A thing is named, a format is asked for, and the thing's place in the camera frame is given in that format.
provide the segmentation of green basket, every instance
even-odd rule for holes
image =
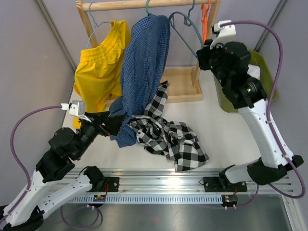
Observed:
[[[250,64],[255,65],[260,67],[260,82],[266,92],[267,98],[270,96],[271,89],[273,87],[273,79],[272,76],[269,72],[269,68],[266,65],[266,62],[261,54],[255,51],[250,51],[251,53],[251,59],[250,59]],[[237,109],[235,109],[232,105],[232,103],[226,98],[224,93],[222,92],[222,86],[218,82],[216,78],[215,79],[215,85],[216,85],[216,90],[217,90],[217,95],[218,95],[218,101],[220,107],[225,111],[225,112],[237,112]],[[273,101],[276,100],[278,97],[278,92],[275,90],[274,92],[274,97]]]

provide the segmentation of yellow shorts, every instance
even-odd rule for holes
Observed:
[[[96,48],[81,51],[74,90],[86,102],[86,112],[102,112],[105,100],[122,95],[120,85],[124,50],[130,43],[126,21],[111,21],[106,39]]]

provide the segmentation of gray wall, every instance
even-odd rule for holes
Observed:
[[[34,0],[1,1],[0,31],[0,205],[4,205],[26,185],[10,151],[13,126],[28,112],[66,102],[74,72]],[[62,111],[53,109],[30,117],[18,129],[15,149],[30,172],[62,118]]]
[[[308,186],[308,75],[307,75],[307,0],[288,1],[274,29],[283,44],[283,66],[278,82],[279,98],[272,105],[277,126],[294,154],[304,157],[299,168]],[[278,48],[269,36],[261,49],[272,73],[276,73]],[[298,180],[294,180],[300,193]],[[308,221],[308,195],[297,201],[305,220]]]
[[[79,63],[80,50],[85,49],[88,42],[87,33],[81,22],[80,16],[76,9],[75,0],[43,0],[57,29],[72,55],[75,64]],[[258,20],[263,23],[269,21],[279,0],[222,0],[218,12],[219,20]],[[150,8],[153,14],[163,14],[169,17],[174,11],[181,11],[187,14],[190,6],[184,7],[164,7]],[[201,6],[196,5],[192,11],[191,18],[201,31]],[[93,12],[97,23],[110,22],[110,20],[127,20],[128,26],[132,27],[138,20],[146,16],[145,9],[119,10]],[[175,17],[176,28],[187,39],[188,43],[197,51],[200,48],[197,36],[192,27],[188,28],[183,25],[183,17]],[[247,26],[240,26],[237,29],[237,39],[244,42],[250,49],[253,49],[262,34],[261,28],[253,28],[246,33]],[[103,24],[97,29],[96,37],[101,42],[110,30],[108,24]],[[171,30],[170,47],[167,59],[167,66],[195,65],[196,59],[189,49],[185,46],[177,33]]]

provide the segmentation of wooden rack base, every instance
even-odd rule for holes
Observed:
[[[191,84],[194,72],[194,66],[179,68],[166,67],[161,82],[168,80],[170,84],[167,88],[167,103],[195,102],[202,100],[203,94],[199,81],[196,82],[195,87]],[[109,96],[108,100],[105,101],[107,107],[110,107],[114,100],[114,97]]]

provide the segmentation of wooden clothes rack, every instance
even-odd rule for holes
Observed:
[[[95,2],[91,5],[90,11],[110,11],[123,9],[145,8],[147,0],[125,0],[110,2]],[[208,4],[209,0],[195,0],[196,5]],[[150,0],[148,7],[165,7],[165,6],[186,6],[192,5],[193,0]],[[207,38],[212,33],[212,25],[215,23],[218,13],[220,0],[211,0],[207,22]],[[83,0],[76,0],[76,6],[81,17],[82,23],[86,29],[88,37],[93,33],[93,27],[89,19],[89,3],[83,3]],[[93,48],[99,45],[95,34],[91,37]],[[170,86],[167,89],[167,103],[194,102],[201,101],[203,98],[202,90],[199,83],[200,68],[197,63],[196,67],[179,67],[166,68],[161,82],[168,80]],[[111,95],[106,100],[107,106],[110,106],[115,98]]]

